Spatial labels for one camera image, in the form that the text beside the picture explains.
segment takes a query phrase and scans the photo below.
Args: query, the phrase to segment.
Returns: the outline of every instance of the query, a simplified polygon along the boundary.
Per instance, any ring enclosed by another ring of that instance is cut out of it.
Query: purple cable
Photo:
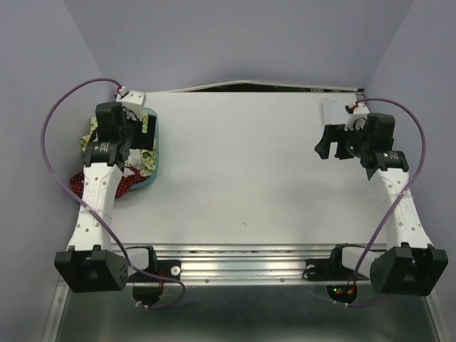
[[[402,191],[400,192],[398,197],[395,199],[395,201],[391,205],[390,209],[388,209],[388,211],[386,212],[385,216],[382,218],[382,220],[378,224],[377,229],[372,234],[372,237],[370,238],[369,243],[366,245],[365,249],[363,250],[363,253],[361,254],[361,256],[360,256],[360,258],[358,260],[358,263],[356,264],[356,267],[355,267],[355,279],[358,276],[359,268],[361,267],[361,264],[363,263],[363,260],[366,257],[369,249],[371,249],[375,239],[377,239],[377,236],[380,233],[380,231],[382,230],[382,228],[385,225],[386,221],[391,216],[391,214],[393,213],[394,209],[398,206],[400,200],[403,198],[403,196],[404,196],[403,193],[410,189],[412,184],[418,178],[418,175],[421,173],[421,169],[423,168],[423,164],[425,162],[425,156],[426,156],[426,137],[425,137],[425,132],[423,130],[423,127],[420,124],[420,121],[418,121],[418,118],[415,116],[415,114],[413,114],[407,107],[405,107],[404,105],[400,104],[399,102],[396,102],[394,100],[388,100],[387,98],[365,98],[363,100],[356,101],[356,103],[368,102],[368,101],[380,101],[380,102],[387,102],[387,103],[391,103],[393,105],[396,105],[399,108],[402,108],[413,119],[413,121],[415,121],[415,124],[417,125],[418,130],[420,131],[420,135],[421,135],[421,157],[420,157],[420,162],[418,164],[418,167],[417,167],[415,173],[413,174],[413,176],[411,178],[409,178],[407,184],[404,186],[404,188],[402,189]],[[365,306],[371,305],[371,304],[375,304],[375,303],[376,303],[376,301],[374,301],[372,303],[366,303]]]
[[[51,116],[53,115],[54,111],[57,109],[57,107],[72,93],[77,91],[78,89],[82,88],[83,86],[86,86],[90,83],[94,82],[111,82],[116,84],[118,88],[121,88],[122,85],[117,82],[116,80],[113,80],[112,78],[93,78],[91,80],[87,80],[85,82],[82,82],[81,84],[78,84],[76,87],[70,89],[67,91],[65,94],[62,95],[61,98],[57,100],[57,102],[52,106],[51,110],[49,111],[48,115],[46,116],[46,119],[44,120],[43,128],[41,129],[41,154],[43,155],[43,160],[44,164],[46,164],[46,168],[48,169],[49,173],[51,176],[56,180],[56,182],[61,186],[62,189],[64,189],[77,203],[88,209],[88,211],[97,219],[98,222],[100,222],[101,226],[105,229],[105,231],[113,238],[115,243],[120,247],[120,250],[122,251],[125,260],[127,262],[127,265],[130,266],[132,269],[134,269],[137,273],[142,274],[143,276],[146,276],[148,278],[151,278],[156,281],[163,281],[163,282],[168,282],[168,283],[176,283],[179,284],[182,287],[182,292],[180,295],[172,302],[162,305],[162,306],[144,306],[140,304],[143,308],[145,309],[150,309],[150,310],[155,310],[155,309],[162,309],[171,305],[176,304],[185,294],[185,285],[179,280],[176,279],[171,279],[171,278],[166,278],[163,276],[156,276],[155,274],[151,274],[149,272],[143,271],[142,269],[137,268],[131,263],[130,258],[128,257],[127,250],[125,249],[123,243],[119,240],[117,235],[112,231],[112,229],[109,227],[109,225],[98,215],[98,213],[94,210],[92,210],[86,202],[84,202],[81,198],[79,198],[76,194],[74,194],[73,191],[69,187],[67,187],[55,174],[53,168],[51,167],[51,164],[48,159],[48,155],[46,153],[46,146],[45,146],[45,136],[46,136],[46,128],[48,127],[49,120],[51,119]]]

